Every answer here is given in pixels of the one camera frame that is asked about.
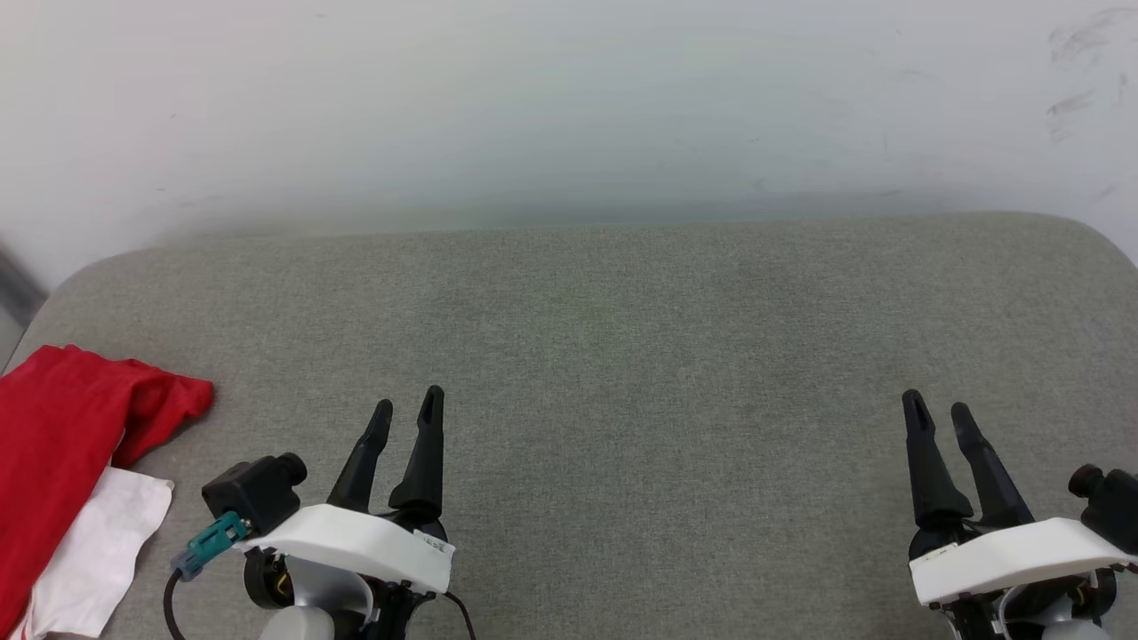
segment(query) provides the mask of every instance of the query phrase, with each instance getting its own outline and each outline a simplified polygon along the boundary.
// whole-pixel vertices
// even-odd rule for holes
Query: gray cushion
[[[945,638],[921,608],[901,392],[975,501],[967,401],[1038,517],[1070,474],[1132,468],[1138,273],[1025,214],[253,239],[115,257],[51,296],[16,361],[75,343],[214,380],[208,417],[137,470],[178,483],[107,638],[163,638],[198,489],[295,451],[323,500],[378,399],[373,507],[428,385],[447,392],[443,522],[479,635]],[[230,553],[181,585],[187,638],[256,638]],[[1107,617],[1138,626],[1138,580]],[[464,638],[426,606],[417,638]]]

